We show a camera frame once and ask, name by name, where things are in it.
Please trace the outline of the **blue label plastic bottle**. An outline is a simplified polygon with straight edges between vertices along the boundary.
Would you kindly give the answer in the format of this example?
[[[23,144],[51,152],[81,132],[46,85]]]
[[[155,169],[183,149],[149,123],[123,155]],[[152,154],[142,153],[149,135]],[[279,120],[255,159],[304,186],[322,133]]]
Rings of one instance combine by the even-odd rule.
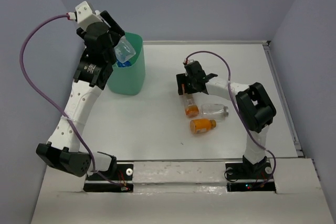
[[[118,68],[125,68],[125,67],[132,66],[132,64],[131,64],[130,61],[125,61],[125,62],[117,61],[117,66],[118,66]]]

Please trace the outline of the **short orange juice bottle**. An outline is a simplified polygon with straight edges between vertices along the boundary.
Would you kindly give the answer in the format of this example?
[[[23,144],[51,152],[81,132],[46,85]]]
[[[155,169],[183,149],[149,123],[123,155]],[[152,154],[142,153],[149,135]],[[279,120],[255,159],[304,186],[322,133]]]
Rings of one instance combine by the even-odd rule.
[[[213,119],[194,119],[190,121],[190,130],[192,134],[201,134],[214,129],[217,123]]]

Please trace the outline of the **tall orange label bottle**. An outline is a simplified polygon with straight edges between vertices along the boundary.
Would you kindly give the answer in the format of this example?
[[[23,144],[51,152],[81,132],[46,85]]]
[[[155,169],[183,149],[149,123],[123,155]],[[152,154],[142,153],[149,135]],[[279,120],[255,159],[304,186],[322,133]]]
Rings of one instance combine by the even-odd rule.
[[[185,114],[188,118],[194,118],[199,115],[198,106],[196,105],[195,100],[191,94],[183,94],[182,101]]]

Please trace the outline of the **clear jar silver lid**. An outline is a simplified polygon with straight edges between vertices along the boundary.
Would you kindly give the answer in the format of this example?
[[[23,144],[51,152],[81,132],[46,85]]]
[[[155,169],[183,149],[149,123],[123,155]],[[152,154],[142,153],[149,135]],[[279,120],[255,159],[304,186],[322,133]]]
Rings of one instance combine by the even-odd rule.
[[[202,104],[201,116],[210,120],[223,121],[229,116],[229,109],[218,103]]]

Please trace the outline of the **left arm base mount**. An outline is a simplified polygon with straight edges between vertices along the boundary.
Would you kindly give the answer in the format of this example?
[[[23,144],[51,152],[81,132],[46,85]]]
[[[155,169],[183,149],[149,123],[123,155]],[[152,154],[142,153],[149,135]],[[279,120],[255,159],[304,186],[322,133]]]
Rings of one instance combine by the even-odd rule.
[[[83,190],[87,193],[131,193],[133,192],[134,164],[131,162],[117,162],[117,169],[113,175],[106,172],[86,176]]]

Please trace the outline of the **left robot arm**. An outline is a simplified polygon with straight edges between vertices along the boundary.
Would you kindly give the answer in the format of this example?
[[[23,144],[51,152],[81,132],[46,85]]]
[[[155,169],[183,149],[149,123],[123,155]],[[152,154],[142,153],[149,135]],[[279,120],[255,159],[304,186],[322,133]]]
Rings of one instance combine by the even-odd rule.
[[[96,173],[108,180],[115,176],[116,157],[93,153],[81,135],[93,105],[113,72],[117,61],[114,48],[124,34],[106,10],[87,28],[77,29],[86,48],[74,74],[70,97],[53,134],[36,149],[49,167],[77,177]]]

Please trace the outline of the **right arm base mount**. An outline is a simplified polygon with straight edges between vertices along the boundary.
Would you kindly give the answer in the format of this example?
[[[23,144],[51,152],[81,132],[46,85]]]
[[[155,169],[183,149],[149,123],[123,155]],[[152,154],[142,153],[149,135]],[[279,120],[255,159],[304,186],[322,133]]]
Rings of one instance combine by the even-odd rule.
[[[225,164],[224,178],[228,192],[270,191],[276,192],[272,166],[267,162],[261,170],[249,174],[243,169],[243,163]]]

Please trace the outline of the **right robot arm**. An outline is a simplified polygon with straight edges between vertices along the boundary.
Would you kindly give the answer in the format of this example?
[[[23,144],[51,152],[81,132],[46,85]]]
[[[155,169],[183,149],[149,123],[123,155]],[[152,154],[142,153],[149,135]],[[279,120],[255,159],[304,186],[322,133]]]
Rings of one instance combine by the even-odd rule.
[[[251,85],[234,83],[214,73],[206,74],[198,61],[185,63],[184,68],[185,73],[176,75],[179,95],[204,93],[233,103],[247,131],[241,171],[248,178],[258,175],[266,165],[266,138],[276,115],[276,108],[264,86],[259,82]]]

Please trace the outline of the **white green label bottle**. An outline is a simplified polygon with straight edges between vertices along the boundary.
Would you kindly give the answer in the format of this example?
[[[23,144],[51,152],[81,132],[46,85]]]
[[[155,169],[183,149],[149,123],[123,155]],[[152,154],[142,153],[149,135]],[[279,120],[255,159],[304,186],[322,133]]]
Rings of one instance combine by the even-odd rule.
[[[136,55],[135,49],[125,36],[121,37],[114,50],[116,58],[120,63],[125,63]]]

